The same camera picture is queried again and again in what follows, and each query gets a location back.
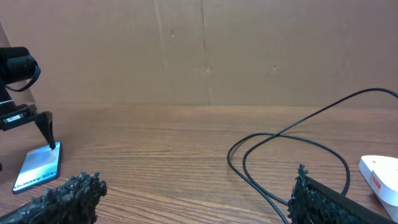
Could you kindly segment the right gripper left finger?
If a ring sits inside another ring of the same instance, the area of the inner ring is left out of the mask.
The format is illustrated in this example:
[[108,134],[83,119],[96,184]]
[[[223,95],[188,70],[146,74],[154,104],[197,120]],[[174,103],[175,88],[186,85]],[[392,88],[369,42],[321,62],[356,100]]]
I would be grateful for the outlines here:
[[56,189],[1,217],[1,224],[94,224],[96,206],[107,194],[99,173],[81,172]]

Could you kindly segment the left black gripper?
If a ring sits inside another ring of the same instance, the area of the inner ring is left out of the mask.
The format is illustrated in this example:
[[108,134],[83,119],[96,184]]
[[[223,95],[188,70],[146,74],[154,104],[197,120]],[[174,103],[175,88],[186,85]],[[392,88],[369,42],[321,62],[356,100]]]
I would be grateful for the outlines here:
[[51,149],[55,149],[52,113],[37,112],[36,105],[20,105],[20,109],[1,116],[1,130],[7,131],[24,124],[34,122]]

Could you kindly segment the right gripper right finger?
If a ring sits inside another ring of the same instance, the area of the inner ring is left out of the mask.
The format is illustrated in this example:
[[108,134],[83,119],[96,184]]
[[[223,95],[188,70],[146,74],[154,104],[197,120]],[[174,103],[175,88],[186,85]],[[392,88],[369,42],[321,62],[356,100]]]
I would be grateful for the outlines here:
[[288,217],[297,224],[395,224],[307,176],[304,165],[288,201]]

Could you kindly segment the blue Galaxy smartphone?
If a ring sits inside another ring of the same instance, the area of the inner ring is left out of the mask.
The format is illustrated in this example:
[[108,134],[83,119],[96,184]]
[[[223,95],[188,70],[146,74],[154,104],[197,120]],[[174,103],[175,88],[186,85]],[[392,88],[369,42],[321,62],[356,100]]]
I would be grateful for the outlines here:
[[46,184],[60,176],[62,143],[40,147],[26,154],[24,163],[12,188],[13,194],[20,194],[37,186]]

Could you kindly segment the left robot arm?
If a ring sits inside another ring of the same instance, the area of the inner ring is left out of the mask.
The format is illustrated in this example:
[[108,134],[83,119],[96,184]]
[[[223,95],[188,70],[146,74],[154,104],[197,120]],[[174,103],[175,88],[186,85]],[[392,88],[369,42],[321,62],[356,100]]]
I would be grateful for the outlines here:
[[8,91],[23,92],[39,78],[41,69],[25,47],[1,48],[1,130],[7,131],[34,122],[51,149],[53,136],[52,113],[39,113],[35,105],[16,105]]

